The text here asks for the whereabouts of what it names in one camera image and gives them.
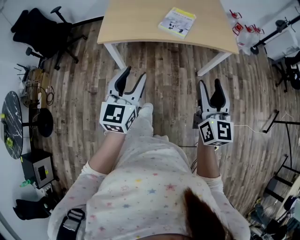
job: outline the black marble table top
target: black marble table top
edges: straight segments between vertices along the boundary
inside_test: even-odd
[[[6,123],[6,138],[9,137],[13,141],[12,147],[5,143],[6,149],[11,157],[18,159],[23,149],[23,127],[21,106],[16,92],[10,91],[6,95],[2,113],[5,114],[5,118],[2,121]]]

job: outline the book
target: book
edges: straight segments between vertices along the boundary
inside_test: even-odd
[[[160,22],[158,28],[184,39],[195,19],[195,14],[173,7]]]

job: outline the white shirt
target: white shirt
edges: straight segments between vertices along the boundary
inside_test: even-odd
[[[178,146],[142,136],[130,144],[108,175],[92,170],[87,163],[51,215],[50,239],[56,239],[63,217],[72,208],[86,208],[86,221],[77,239],[188,236],[183,192],[189,187],[213,209],[234,239],[249,240],[248,223],[225,197],[221,177],[194,175],[187,162]]]

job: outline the black strap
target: black strap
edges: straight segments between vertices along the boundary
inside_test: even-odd
[[[61,222],[57,233],[57,240],[76,240],[77,232],[85,213],[79,208],[71,209]]]

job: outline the baseboard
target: baseboard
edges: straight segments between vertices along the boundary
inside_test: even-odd
[[[74,23],[72,28],[73,27],[78,27],[80,25],[84,25],[84,24],[87,24],[87,23],[92,23],[92,22],[96,22],[96,21],[100,21],[100,20],[103,20],[103,16],[102,17],[95,17],[95,18],[92,18],[92,19],[88,19],[88,20],[85,20],[85,21],[82,21],[82,22],[77,22],[77,23]]]

